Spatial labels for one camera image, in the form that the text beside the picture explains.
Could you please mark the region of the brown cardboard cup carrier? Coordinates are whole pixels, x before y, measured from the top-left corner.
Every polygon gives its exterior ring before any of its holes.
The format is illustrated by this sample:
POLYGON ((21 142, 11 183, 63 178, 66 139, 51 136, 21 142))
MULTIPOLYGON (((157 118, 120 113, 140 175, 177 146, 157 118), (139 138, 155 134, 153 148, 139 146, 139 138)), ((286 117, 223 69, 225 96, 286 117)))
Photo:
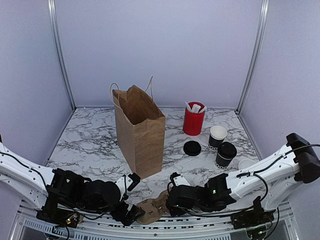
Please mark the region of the brown cardboard cup carrier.
POLYGON ((158 221, 163 215, 168 214, 169 210, 166 206, 168 196, 168 191, 165 190, 157 198, 149 198, 139 202, 137 207, 144 211, 144 215, 136 221, 143 225, 149 225, 158 221))

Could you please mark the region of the black plastic cup lid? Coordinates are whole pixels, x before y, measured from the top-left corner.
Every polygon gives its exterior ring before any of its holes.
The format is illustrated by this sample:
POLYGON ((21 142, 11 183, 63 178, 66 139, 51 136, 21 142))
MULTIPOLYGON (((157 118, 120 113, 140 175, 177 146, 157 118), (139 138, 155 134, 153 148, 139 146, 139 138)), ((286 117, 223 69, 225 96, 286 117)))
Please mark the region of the black plastic cup lid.
POLYGON ((230 142, 223 142, 217 149, 218 154, 225 159, 233 159, 237 155, 236 147, 230 142))

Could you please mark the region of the brown paper bag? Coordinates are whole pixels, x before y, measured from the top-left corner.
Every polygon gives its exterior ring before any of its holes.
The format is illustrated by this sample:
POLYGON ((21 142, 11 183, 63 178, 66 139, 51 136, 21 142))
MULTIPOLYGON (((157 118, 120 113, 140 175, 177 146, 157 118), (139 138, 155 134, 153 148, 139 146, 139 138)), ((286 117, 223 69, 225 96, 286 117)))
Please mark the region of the brown paper bag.
POLYGON ((116 83, 109 88, 118 146, 131 171, 141 179, 161 172, 163 167, 166 116, 152 91, 152 79, 145 90, 136 85, 120 90, 116 83))

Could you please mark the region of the black paper coffee cup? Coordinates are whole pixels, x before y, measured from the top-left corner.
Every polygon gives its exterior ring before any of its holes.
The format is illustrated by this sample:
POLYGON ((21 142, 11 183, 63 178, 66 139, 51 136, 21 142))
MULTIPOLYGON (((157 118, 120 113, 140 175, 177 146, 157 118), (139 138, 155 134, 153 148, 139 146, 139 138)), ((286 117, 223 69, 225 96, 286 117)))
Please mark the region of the black paper coffee cup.
POLYGON ((216 159, 215 159, 215 166, 218 169, 226 170, 230 163, 232 162, 233 158, 225 158, 224 156, 217 153, 216 159))

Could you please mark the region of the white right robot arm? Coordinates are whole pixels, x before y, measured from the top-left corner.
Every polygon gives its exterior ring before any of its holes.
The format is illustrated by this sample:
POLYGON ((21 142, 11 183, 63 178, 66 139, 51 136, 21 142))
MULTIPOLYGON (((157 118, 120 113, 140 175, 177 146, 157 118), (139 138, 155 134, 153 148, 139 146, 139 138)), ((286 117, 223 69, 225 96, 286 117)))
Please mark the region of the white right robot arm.
POLYGON ((320 177, 320 160, 311 144, 296 133, 286 137, 287 143, 272 155, 246 168, 221 173, 204 186, 191 186, 181 175, 170 176, 172 187, 166 207, 171 216, 190 214, 198 208, 208 213, 222 211, 249 193, 265 187, 251 206, 229 214, 234 229, 255 227, 272 222, 279 204, 301 184, 320 177))

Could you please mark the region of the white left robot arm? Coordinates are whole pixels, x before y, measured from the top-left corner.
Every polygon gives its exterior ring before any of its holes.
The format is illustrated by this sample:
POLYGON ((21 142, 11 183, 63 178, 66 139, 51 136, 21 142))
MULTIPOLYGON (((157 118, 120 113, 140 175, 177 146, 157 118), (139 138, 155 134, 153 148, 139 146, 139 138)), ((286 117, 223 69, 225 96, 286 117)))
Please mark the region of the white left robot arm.
POLYGON ((37 211, 37 219, 60 227, 76 228, 87 213, 96 214, 96 219, 111 214, 130 226, 145 214, 125 202, 140 180, 136 173, 116 181, 91 180, 70 170, 36 164, 0 145, 0 181, 37 211))

